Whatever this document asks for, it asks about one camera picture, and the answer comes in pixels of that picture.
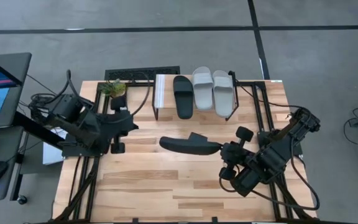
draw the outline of small pot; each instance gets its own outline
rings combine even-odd
[[[120,108],[127,107],[127,91],[125,91],[121,96],[110,96],[110,98],[110,108],[112,110],[119,110]]]

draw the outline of black slide sandal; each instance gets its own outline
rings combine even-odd
[[[193,116],[193,84],[181,75],[173,79],[173,95],[177,104],[177,113],[180,119],[190,119]]]

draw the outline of wooden tabletop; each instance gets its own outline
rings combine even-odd
[[[80,95],[93,101],[98,82],[101,81],[83,82]],[[270,102],[288,104],[282,82],[265,83]],[[147,87],[129,88],[130,111],[138,108],[146,91]],[[166,91],[172,91],[172,88],[166,88]],[[239,126],[257,132],[253,98],[240,88],[238,95],[240,107],[227,122],[217,116],[214,110],[195,110],[191,119],[182,120],[177,116],[175,107],[164,107],[156,121],[150,92],[145,106],[134,116],[139,130],[131,131],[122,138],[126,153],[106,154],[100,160],[91,221],[131,222],[132,218],[139,218],[141,222],[210,222],[211,217],[218,217],[222,222],[274,221],[271,202],[253,193],[244,198],[219,187],[218,174],[223,166],[219,153],[211,156],[179,154],[167,151],[158,144],[162,136],[187,138],[191,132],[205,135],[209,141],[237,141],[236,130]],[[288,124],[288,108],[271,106],[271,110],[275,128],[280,129]],[[263,117],[265,127],[268,127],[265,114]],[[244,146],[254,152],[259,150],[255,136],[251,143]],[[53,217],[61,214],[68,204],[76,160],[73,157],[63,163]],[[306,177],[302,164],[297,160],[295,164]],[[313,206],[310,191],[288,165],[285,177],[289,191],[300,205]],[[78,169],[75,191],[81,166]],[[224,185],[230,188],[229,183],[225,182]],[[259,184],[255,190],[270,196],[268,185]],[[86,200],[83,200],[80,218],[85,215],[85,205]],[[281,208],[281,211],[285,217],[284,209]]]

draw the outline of green plant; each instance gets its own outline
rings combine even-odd
[[[114,82],[108,80],[101,86],[100,90],[111,98],[115,98],[125,93],[126,85],[125,83],[121,83],[119,79],[116,79]]]

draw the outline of white slide sandal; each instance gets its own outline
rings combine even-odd
[[[193,72],[192,82],[196,107],[199,110],[211,109],[213,105],[212,88],[214,82],[209,68],[197,68]]]
[[[224,71],[215,71],[213,78],[216,114],[227,118],[233,111],[233,80]]]

